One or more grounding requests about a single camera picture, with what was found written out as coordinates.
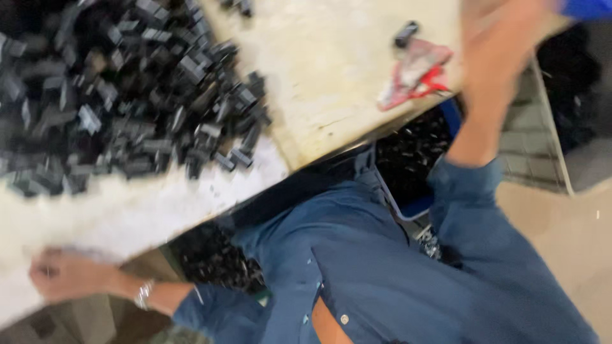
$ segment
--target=tiled floor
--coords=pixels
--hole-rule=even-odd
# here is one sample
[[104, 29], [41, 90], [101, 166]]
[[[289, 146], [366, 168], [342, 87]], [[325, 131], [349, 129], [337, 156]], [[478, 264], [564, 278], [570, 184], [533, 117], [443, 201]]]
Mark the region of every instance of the tiled floor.
[[573, 198], [503, 183], [498, 201], [602, 343], [612, 343], [612, 182]]

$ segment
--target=watch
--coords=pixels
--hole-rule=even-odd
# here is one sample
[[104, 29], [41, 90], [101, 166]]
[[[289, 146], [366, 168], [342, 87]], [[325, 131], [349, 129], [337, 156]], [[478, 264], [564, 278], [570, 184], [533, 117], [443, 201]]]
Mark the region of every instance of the watch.
[[149, 310], [149, 304], [147, 303], [147, 300], [151, 295], [153, 286], [155, 286], [155, 280], [148, 280], [143, 284], [143, 286], [140, 287], [138, 295], [136, 295], [136, 297], [134, 298], [134, 303], [138, 308], [142, 310]]

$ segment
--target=table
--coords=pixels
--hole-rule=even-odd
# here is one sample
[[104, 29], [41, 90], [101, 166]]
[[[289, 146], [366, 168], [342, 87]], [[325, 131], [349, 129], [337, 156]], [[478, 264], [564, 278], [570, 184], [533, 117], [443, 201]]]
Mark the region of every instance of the table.
[[[75, 198], [24, 201], [0, 190], [0, 327], [42, 305], [27, 277], [41, 246], [70, 244], [126, 260], [443, 100], [416, 100], [386, 113], [375, 104], [395, 63], [392, 37], [407, 20], [421, 23], [421, 38], [460, 54], [458, 0], [253, 2], [255, 16], [245, 20], [217, 0], [202, 0], [218, 38], [233, 38], [241, 48], [238, 69], [267, 78], [274, 123], [258, 143], [255, 166], [231, 174], [209, 166], [196, 184], [182, 170], [129, 183], [107, 176]], [[549, 28], [560, 27], [557, 21]], [[458, 58], [447, 73], [459, 90]]]

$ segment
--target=blue clothing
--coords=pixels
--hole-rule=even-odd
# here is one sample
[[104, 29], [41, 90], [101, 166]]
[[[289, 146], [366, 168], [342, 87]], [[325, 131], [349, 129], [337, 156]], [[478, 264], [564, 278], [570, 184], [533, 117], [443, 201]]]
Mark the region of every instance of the blue clothing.
[[596, 343], [541, 257], [496, 206], [496, 162], [441, 159], [430, 217], [457, 269], [410, 247], [371, 188], [331, 187], [233, 241], [262, 267], [266, 307], [198, 285], [174, 314], [217, 344], [319, 343], [310, 321], [322, 297], [355, 343]]
[[612, 17], [612, 0], [569, 0], [563, 14], [578, 19]]

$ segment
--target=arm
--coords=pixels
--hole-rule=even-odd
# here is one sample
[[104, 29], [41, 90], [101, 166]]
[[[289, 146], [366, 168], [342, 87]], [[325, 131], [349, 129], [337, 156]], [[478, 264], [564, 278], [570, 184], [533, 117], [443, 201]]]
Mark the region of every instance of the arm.
[[[92, 294], [111, 294], [134, 300], [147, 280], [121, 272], [110, 264], [47, 249], [33, 259], [30, 278], [48, 302], [57, 303]], [[180, 325], [225, 343], [256, 337], [265, 309], [252, 297], [221, 286], [156, 283], [147, 300], [151, 309], [172, 316]]]
[[[464, 2], [468, 117], [431, 173], [436, 198], [431, 218], [441, 243], [458, 253], [467, 271], [497, 282], [543, 277], [556, 285], [542, 259], [495, 203], [501, 172], [494, 158], [501, 127], [515, 80], [536, 44], [546, 1], [506, 0], [486, 11], [477, 3]], [[491, 17], [496, 21], [484, 26]], [[500, 274], [500, 269], [516, 271]]]

